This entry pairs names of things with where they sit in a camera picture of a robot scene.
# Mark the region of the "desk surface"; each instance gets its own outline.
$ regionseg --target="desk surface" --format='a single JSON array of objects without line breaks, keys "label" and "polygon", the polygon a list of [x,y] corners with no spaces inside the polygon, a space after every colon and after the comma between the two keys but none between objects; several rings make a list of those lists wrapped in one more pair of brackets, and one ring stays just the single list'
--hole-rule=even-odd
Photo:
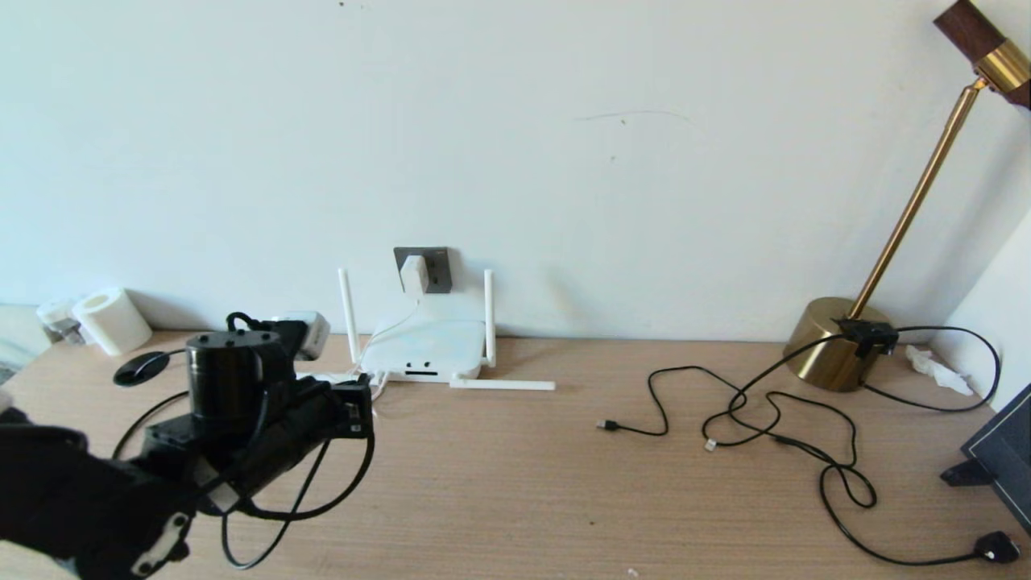
[{"label": "desk surface", "polygon": [[[171,349],[186,335],[158,335],[145,350]],[[218,520],[201,516],[189,537],[192,555],[156,578],[1029,578],[1031,557],[1003,567],[983,561],[909,569],[883,564],[852,546],[817,493],[822,465],[769,440],[703,450],[699,428],[726,408],[731,391],[700,374],[657,381],[670,415],[665,438],[595,429],[598,419],[657,429],[644,378],[659,368],[701,365],[743,383],[779,357],[778,345],[729,343],[501,340],[500,367],[487,378],[556,380],[556,393],[454,390],[395,384],[376,403],[376,455],[365,482],[329,514],[294,524],[259,568],[237,573],[219,548]],[[109,378],[131,357],[58,345],[7,387],[38,423],[85,431],[91,450],[108,455],[146,408],[186,387],[181,359],[133,389]],[[319,362],[299,371],[341,371],[345,341],[334,337]],[[966,403],[883,362],[871,383],[944,405]],[[900,558],[968,552],[980,535],[1003,530],[1028,538],[988,488],[949,488],[938,479],[963,459],[960,445],[987,410],[941,415],[869,393],[830,394],[779,371],[756,387],[830,403],[860,430],[859,468],[879,504],[855,508],[839,484],[832,502],[853,532]],[[770,410],[750,411],[757,420]],[[787,435],[831,453],[847,450],[840,420],[785,404]],[[186,411],[185,404],[166,416]],[[738,432],[720,425],[731,439]],[[345,485],[363,445],[334,444],[305,501],[314,506]],[[287,509],[310,457],[261,496]],[[236,518],[237,557],[248,558],[274,524]],[[45,557],[0,543],[0,577],[63,579]]]}]

